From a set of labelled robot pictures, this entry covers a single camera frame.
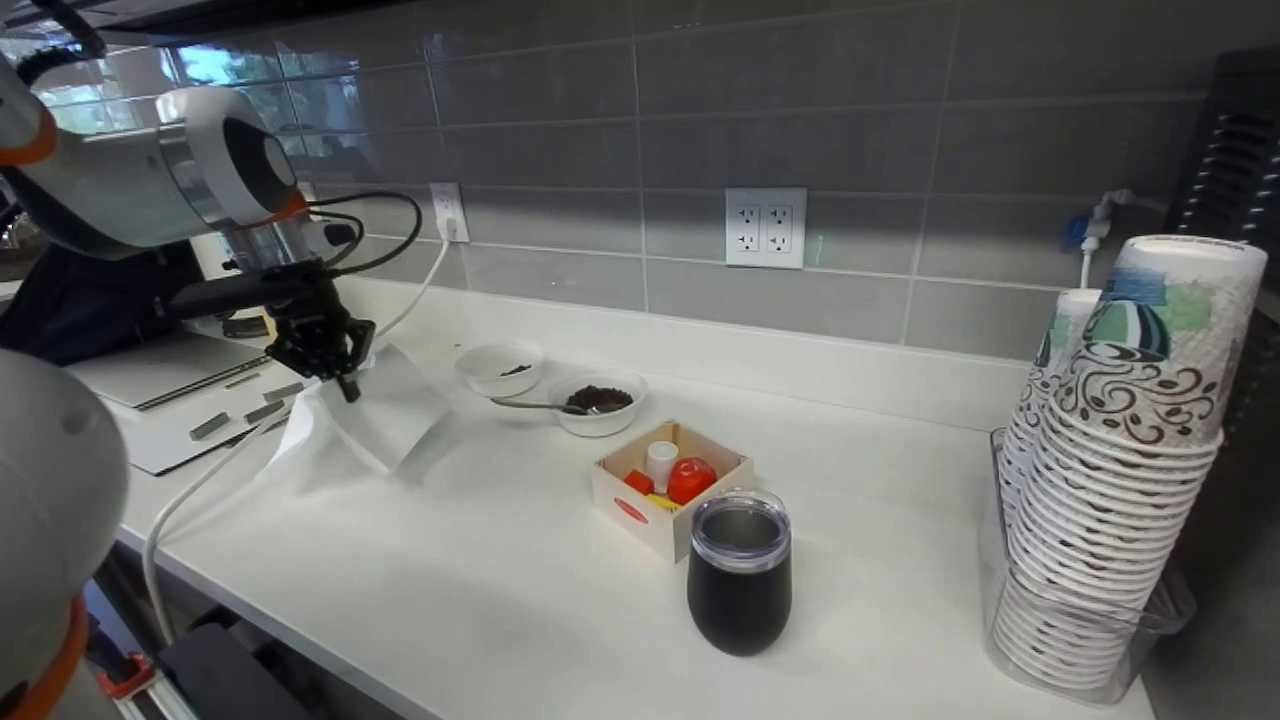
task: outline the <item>gray wall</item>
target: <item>gray wall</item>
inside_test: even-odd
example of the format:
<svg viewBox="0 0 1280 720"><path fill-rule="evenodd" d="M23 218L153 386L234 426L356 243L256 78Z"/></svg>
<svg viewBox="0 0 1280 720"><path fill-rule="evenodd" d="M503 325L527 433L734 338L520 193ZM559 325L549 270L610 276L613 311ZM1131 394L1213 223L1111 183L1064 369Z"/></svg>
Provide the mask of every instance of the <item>gray wall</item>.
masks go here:
<svg viewBox="0 0 1280 720"><path fill-rule="evenodd" d="M1029 357L1055 226L1164 201L1213 54L1253 45L1275 0L428 0L238 37L219 73L123 51L60 111L238 82L325 193L458 179L461 288ZM719 193L767 183L811 193L804 270L719 263Z"/></svg>

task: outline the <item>power outlet cover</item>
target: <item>power outlet cover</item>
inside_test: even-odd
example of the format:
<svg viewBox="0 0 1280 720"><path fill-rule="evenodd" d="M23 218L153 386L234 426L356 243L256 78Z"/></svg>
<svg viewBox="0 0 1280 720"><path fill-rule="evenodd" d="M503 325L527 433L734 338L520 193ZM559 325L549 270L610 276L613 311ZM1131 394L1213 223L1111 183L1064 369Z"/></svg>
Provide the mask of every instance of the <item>power outlet cover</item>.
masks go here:
<svg viewBox="0 0 1280 720"><path fill-rule="evenodd" d="M804 268L804 188L727 188L725 263Z"/></svg>

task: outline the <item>small bowl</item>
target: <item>small bowl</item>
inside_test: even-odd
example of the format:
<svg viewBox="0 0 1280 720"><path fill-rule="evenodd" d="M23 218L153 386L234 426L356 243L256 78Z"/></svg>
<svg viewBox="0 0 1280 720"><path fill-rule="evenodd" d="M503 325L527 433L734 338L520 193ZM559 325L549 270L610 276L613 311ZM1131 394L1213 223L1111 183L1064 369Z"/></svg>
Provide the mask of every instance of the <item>small bowl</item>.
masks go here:
<svg viewBox="0 0 1280 720"><path fill-rule="evenodd" d="M549 350L536 342L478 342L458 360L463 383L487 398L532 390L549 371Z"/></svg>
<svg viewBox="0 0 1280 720"><path fill-rule="evenodd" d="M626 375L626 371L606 371L606 369L565 369L559 383L552 386L558 398L570 398L579 386L621 386L632 394L627 406L618 411L592 411L592 416L570 416L565 406L558 411L558 424L570 435L588 435L588 441L606 441L618 435L626 426L632 426L642 420L643 406L643 380L642 375Z"/></svg>

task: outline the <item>lid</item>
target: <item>lid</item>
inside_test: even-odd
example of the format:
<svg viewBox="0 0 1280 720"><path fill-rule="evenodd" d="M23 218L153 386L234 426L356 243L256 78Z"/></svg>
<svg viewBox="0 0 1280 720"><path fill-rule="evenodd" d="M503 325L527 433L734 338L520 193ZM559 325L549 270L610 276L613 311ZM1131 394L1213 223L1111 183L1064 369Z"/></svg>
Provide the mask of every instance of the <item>lid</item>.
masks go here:
<svg viewBox="0 0 1280 720"><path fill-rule="evenodd" d="M771 573L793 554L788 509L757 486L713 495L693 511L693 552L734 574Z"/></svg>

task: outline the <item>black cup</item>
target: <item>black cup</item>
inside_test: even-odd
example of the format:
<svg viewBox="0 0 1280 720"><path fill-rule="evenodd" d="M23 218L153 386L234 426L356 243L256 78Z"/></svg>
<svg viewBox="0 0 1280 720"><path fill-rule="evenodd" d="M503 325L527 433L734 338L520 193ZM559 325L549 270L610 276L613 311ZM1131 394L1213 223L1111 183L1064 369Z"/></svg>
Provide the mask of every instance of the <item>black cup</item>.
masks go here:
<svg viewBox="0 0 1280 720"><path fill-rule="evenodd" d="M793 523L775 495L725 493L693 511L687 612L734 655L757 655L788 627Z"/></svg>

